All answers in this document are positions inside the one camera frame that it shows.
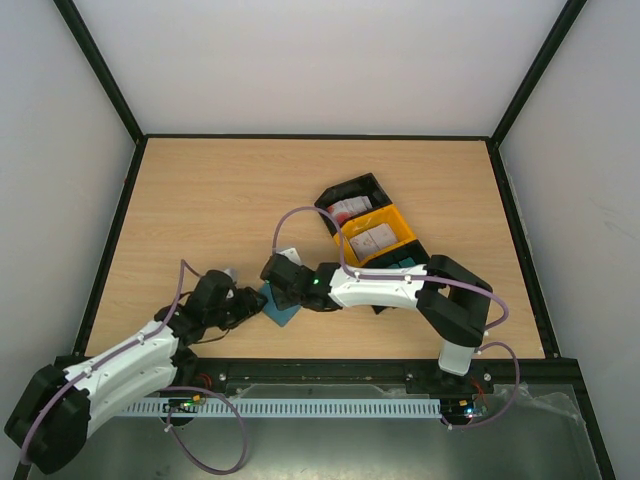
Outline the black bin with red cards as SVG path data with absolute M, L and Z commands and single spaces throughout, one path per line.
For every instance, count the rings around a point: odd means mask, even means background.
M 373 173 L 327 188 L 314 202 L 342 227 L 348 220 L 392 204 Z

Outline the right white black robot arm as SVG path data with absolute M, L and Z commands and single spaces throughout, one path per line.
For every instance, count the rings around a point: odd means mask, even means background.
M 272 255 L 261 279 L 280 292 L 283 306 L 316 312 L 376 306 L 420 313 L 443 339 L 439 368 L 468 373 L 483 343 L 492 287 L 452 259 L 433 256 L 428 264 L 371 269 L 321 263 L 312 270 L 282 253 Z

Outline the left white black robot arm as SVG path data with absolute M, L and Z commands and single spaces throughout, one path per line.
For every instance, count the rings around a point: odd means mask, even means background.
M 210 270 L 128 339 L 66 368 L 40 368 L 4 427 L 20 449 L 21 463 L 45 473 L 60 470 L 127 406 L 176 381 L 189 381 L 197 359 L 191 348 L 208 329 L 228 332 L 266 303 L 255 289 L 239 287 L 230 271 Z

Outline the stack of white red cards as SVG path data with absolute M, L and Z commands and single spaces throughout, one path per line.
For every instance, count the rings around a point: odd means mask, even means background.
M 349 219 L 372 209 L 367 196 L 357 196 L 339 200 L 327 208 L 328 213 L 338 224 L 344 224 Z

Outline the teal card stack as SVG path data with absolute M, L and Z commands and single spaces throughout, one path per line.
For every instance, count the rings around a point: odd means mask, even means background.
M 393 269 L 400 269 L 400 268 L 411 268 L 411 267 L 414 267 L 415 265 L 416 263 L 411 257 L 406 257 L 404 259 L 397 261 L 396 263 L 391 264 L 390 267 Z

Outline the teal card holder wallet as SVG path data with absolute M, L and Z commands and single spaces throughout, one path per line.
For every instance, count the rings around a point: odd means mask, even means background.
M 285 327 L 301 309 L 299 303 L 289 299 L 284 291 L 268 282 L 262 284 L 259 293 L 267 299 L 262 312 L 279 327 Z

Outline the black bin with teal cards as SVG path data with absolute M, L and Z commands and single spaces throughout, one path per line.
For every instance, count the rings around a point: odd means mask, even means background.
M 414 240 L 367 261 L 363 268 L 397 269 L 427 264 L 430 256 L 418 241 Z

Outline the stack of cards yellow bin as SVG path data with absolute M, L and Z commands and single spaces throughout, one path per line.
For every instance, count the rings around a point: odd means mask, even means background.
M 349 244 L 359 261 L 396 243 L 397 237 L 387 223 L 363 231 L 349 240 Z

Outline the yellow bin with cards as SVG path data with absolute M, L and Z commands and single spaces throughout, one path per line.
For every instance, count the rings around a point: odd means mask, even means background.
M 355 267 L 362 267 L 417 239 L 395 205 L 371 210 L 349 219 L 342 225 L 341 232 L 344 237 L 345 261 Z

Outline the black aluminium frame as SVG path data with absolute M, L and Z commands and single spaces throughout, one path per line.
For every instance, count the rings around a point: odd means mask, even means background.
M 62 369 L 80 363 L 86 358 L 85 352 L 90 333 L 95 323 L 98 303 L 102 298 L 116 246 L 124 225 L 125 215 L 129 208 L 134 186 L 142 164 L 143 153 L 150 137 L 142 132 L 135 120 L 129 105 L 75 3 L 72 1 L 58 1 L 55 6 L 135 143 L 135 150 L 124 181 L 123 191 L 120 195 L 115 217 L 110 227 L 73 350 L 69 355 L 57 357 L 53 363 L 55 368 Z M 529 302 L 533 308 L 534 320 L 542 342 L 544 356 L 538 360 L 520 360 L 518 363 L 507 360 L 483 360 L 480 364 L 498 380 L 504 380 L 508 374 L 514 371 L 520 371 L 522 380 L 529 383 L 572 385 L 578 401 L 578 408 L 582 418 L 586 422 L 586 431 L 600 475 L 604 479 L 612 479 L 615 473 L 597 423 L 579 364 L 577 360 L 564 358 L 560 354 L 555 332 L 551 324 L 551 318 L 533 264 L 530 247 L 525 238 L 524 226 L 519 213 L 516 211 L 516 201 L 507 179 L 506 167 L 499 151 L 509 130 L 514 125 L 515 120 L 524 108 L 534 88 L 542 78 L 543 73 L 584 6 L 585 4 L 582 1 L 568 1 L 565 3 L 529 67 L 524 80 L 521 82 L 506 112 L 498 123 L 496 130 L 491 136 L 481 139 L 488 151 L 493 175 L 523 275 Z M 377 380 L 394 380 L 397 379 L 399 373 L 433 373 L 436 368 L 436 363 L 433 360 L 231 359 L 224 361 L 208 358 L 197 359 L 195 356 L 189 357 L 187 365 L 191 373 L 194 373 L 198 368 L 202 368 L 208 372 L 218 371 L 221 374 L 228 372 L 233 374 L 247 373 L 253 378 L 278 380 L 282 383 L 291 383 L 295 380 L 315 383 L 327 382 L 329 380 L 363 383 L 366 380 L 365 376 L 367 374 L 372 374 Z

